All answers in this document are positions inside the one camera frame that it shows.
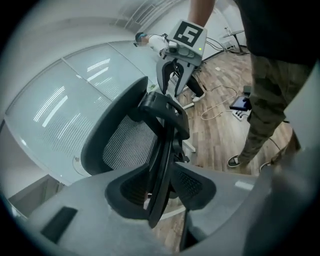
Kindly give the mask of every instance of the robotic arm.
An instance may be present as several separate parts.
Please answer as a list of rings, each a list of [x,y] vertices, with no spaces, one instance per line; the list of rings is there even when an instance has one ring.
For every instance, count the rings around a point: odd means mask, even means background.
[[[177,97],[185,87],[204,54],[207,30],[189,21],[181,20],[167,36],[168,46],[163,49],[161,59],[156,64],[158,84],[165,95],[170,73],[177,67],[180,72],[175,87]]]

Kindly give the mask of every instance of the camouflage pants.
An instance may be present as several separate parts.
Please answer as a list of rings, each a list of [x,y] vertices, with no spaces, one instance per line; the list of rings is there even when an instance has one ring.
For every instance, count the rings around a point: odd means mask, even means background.
[[[250,94],[252,105],[248,117],[249,132],[239,161],[248,163],[259,152],[278,125],[285,119],[284,110],[305,84],[312,68],[280,60],[251,55],[253,86]],[[295,133],[290,142],[271,163],[276,163],[284,154],[300,148]]]

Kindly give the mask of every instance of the person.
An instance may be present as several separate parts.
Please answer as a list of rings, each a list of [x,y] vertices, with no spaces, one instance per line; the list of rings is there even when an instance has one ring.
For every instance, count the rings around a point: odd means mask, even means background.
[[[235,0],[244,27],[247,48],[251,52],[252,105],[248,117],[250,128],[240,154],[232,156],[227,164],[235,168],[248,164],[284,121],[284,110],[306,82],[317,56],[301,49],[297,38],[312,34],[313,15],[304,14],[303,4],[267,0]],[[214,9],[214,0],[191,0],[188,20],[204,27]],[[285,154],[300,149],[292,132],[288,145],[266,165],[277,164]]]
[[[157,55],[159,55],[159,57],[161,57],[163,49],[168,45],[167,39],[164,36],[157,34],[148,35],[143,32],[139,32],[135,35],[135,41],[140,46],[149,46]],[[174,75],[179,76],[179,70],[172,70],[171,76]],[[193,102],[198,102],[205,97],[205,92],[193,75],[186,83],[186,86],[193,92],[191,96]]]

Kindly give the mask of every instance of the human arm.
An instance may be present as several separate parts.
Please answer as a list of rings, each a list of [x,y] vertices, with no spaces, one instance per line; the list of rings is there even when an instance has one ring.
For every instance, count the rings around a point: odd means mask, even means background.
[[[188,21],[204,27],[214,10],[215,0],[191,0]]]

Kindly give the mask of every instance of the black mesh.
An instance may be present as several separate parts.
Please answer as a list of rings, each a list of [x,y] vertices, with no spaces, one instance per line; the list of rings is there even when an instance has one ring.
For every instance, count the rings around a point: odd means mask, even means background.
[[[143,121],[126,116],[103,151],[103,161],[112,169],[148,163],[157,136]]]

